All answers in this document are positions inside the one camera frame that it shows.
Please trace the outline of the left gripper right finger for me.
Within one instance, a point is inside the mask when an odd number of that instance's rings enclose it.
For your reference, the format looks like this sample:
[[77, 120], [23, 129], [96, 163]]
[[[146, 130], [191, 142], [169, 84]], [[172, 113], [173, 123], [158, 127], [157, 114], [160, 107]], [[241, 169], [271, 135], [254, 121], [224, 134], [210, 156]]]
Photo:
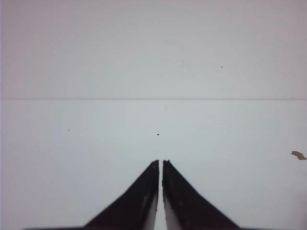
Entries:
[[163, 202], [168, 230], [239, 230], [203, 198], [170, 161], [163, 161]]

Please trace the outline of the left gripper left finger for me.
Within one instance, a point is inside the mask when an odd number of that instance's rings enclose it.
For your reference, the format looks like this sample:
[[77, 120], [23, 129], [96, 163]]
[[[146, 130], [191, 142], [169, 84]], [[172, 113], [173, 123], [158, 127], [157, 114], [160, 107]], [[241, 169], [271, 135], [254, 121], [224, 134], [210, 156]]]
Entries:
[[159, 197], [159, 161], [153, 161], [117, 200], [90, 220], [87, 230], [153, 230]]

